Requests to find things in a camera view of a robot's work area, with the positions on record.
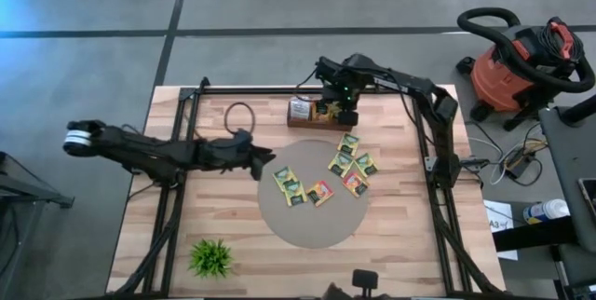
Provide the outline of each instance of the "red shop vacuum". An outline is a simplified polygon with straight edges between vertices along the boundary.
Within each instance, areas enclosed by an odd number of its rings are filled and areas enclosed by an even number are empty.
[[[508,28],[499,32],[470,21],[484,16],[506,21]],[[511,131],[523,120],[537,118],[538,110],[559,93],[580,93],[594,86],[581,40],[557,17],[545,26],[526,26],[509,10],[480,7],[461,14],[457,25],[494,42],[477,60],[465,57],[455,66],[460,74],[470,76],[478,95],[470,111],[476,121],[493,112],[514,112],[517,115],[503,126]],[[579,81],[569,79],[573,71]]]

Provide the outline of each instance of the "gray round mat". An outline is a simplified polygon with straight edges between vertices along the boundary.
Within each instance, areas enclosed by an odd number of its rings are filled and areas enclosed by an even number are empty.
[[[354,197],[344,187],[342,179],[327,169],[337,153],[336,147],[323,141],[293,143],[277,151],[277,157],[263,169],[258,191],[261,215],[271,230],[290,244],[308,249],[330,247],[353,234],[366,214],[368,192],[360,198]],[[310,198],[288,207],[273,178],[273,172],[284,166],[293,170],[305,191],[324,180],[333,196],[318,207]]]

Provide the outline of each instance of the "concrete floor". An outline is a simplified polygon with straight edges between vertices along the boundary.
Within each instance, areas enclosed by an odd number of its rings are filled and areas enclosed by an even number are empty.
[[[455,26],[460,12],[488,6],[507,7],[528,24],[557,15],[570,25],[594,25],[593,1],[185,0],[179,28]],[[0,0],[0,31],[166,30],[173,6],[174,0]],[[596,61],[596,34],[579,36],[589,60]],[[361,52],[381,65],[455,83],[467,115],[473,92],[454,65],[489,46],[470,34],[179,37],[164,83],[195,85],[208,76],[216,85],[296,84],[320,55],[341,60]],[[163,47],[163,37],[0,39],[0,149],[64,194],[76,196],[71,210],[46,207],[23,256],[13,298],[103,293],[130,176],[104,159],[66,156],[61,150],[65,126],[69,120],[98,118],[141,128]],[[560,96],[557,103],[587,96]],[[497,121],[483,126],[509,148],[531,124],[511,133]],[[474,127],[468,132],[484,138]],[[472,143],[472,149],[478,156],[495,157],[482,144]],[[490,170],[485,170],[485,198],[533,202],[561,197],[549,153],[540,158],[544,174],[531,187],[508,180],[491,186]],[[544,251],[523,251],[519,262],[502,262],[502,267],[514,293],[555,296],[548,281],[555,276],[554,265]]]

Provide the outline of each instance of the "wooden table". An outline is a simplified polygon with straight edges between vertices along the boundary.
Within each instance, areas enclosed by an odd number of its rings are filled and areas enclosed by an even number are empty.
[[[456,95],[454,86],[446,88]],[[156,89],[146,135],[169,139],[179,89]],[[206,138],[227,137],[224,111],[231,103],[244,101],[256,113],[256,145],[279,149],[305,139],[340,140],[339,131],[288,128],[288,99],[287,95],[202,95],[196,130]],[[170,296],[321,296],[331,282],[355,294],[359,293],[351,286],[355,268],[378,272],[379,293],[444,295],[415,126],[399,95],[362,95],[358,111],[359,125],[353,133],[361,140],[359,152],[371,153],[380,171],[370,178],[369,209],[351,237],[328,249],[294,247],[278,238],[261,218],[257,183],[246,170],[192,171],[186,184]],[[246,128],[250,121],[242,107],[229,117],[232,130]],[[461,113],[454,122],[454,143],[460,157],[469,156]],[[464,244],[489,280],[504,289],[479,185],[469,180],[468,173],[462,172],[460,178],[464,180],[455,186],[454,200]],[[138,176],[131,192],[148,184],[147,177]],[[147,253],[158,191],[149,189],[129,202],[107,291],[121,286]],[[201,239],[224,239],[232,248],[230,277],[202,280],[188,270],[191,246]],[[157,262],[156,280],[161,280],[163,255]],[[451,251],[450,260],[455,288],[461,290]]]

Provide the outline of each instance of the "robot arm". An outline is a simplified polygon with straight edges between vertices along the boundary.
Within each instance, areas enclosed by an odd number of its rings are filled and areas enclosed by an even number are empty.
[[[99,120],[68,123],[63,149],[74,157],[101,156],[122,164],[126,170],[142,170],[162,184],[175,185],[186,170],[251,168],[261,179],[263,165],[275,158],[271,149],[252,144],[252,136],[239,130],[232,138],[188,142],[161,141]]]
[[[436,160],[427,164],[432,167],[433,180],[438,187],[452,188],[461,165],[454,153],[453,123],[457,113],[457,101],[447,90],[426,78],[407,75],[384,68],[370,58],[354,54],[341,64],[320,57],[315,76],[323,83],[322,101],[337,102],[342,112],[340,124],[356,125],[360,93],[367,86],[392,89],[411,96],[426,119],[435,146]]]

